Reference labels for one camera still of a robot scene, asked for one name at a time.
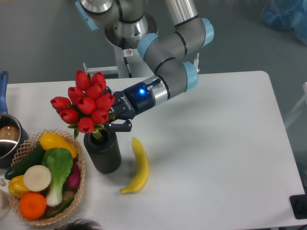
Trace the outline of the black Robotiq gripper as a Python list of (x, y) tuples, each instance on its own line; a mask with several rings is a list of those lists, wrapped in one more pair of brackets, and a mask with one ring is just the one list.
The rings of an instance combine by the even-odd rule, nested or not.
[[(107, 93), (113, 94), (108, 86), (104, 90), (104, 94)], [(109, 132), (130, 132), (132, 129), (130, 119), (155, 106), (154, 97), (144, 82), (114, 92), (113, 96), (115, 97), (111, 107), (113, 115), (116, 120), (123, 120), (123, 123), (105, 123), (105, 128)]]

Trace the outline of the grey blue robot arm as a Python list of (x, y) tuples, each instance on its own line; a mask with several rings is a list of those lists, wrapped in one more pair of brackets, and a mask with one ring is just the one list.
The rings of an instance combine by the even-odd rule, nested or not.
[(198, 65), (179, 60), (213, 40), (209, 20), (200, 18), (191, 0), (168, 0), (166, 7), (175, 31), (168, 37), (157, 34), (154, 18), (146, 13), (141, 0), (78, 0), (75, 3), (91, 30), (103, 29), (113, 46), (116, 66), (103, 67), (105, 73), (142, 81), (115, 93), (111, 108), (111, 132), (129, 132), (131, 120), (198, 83)]

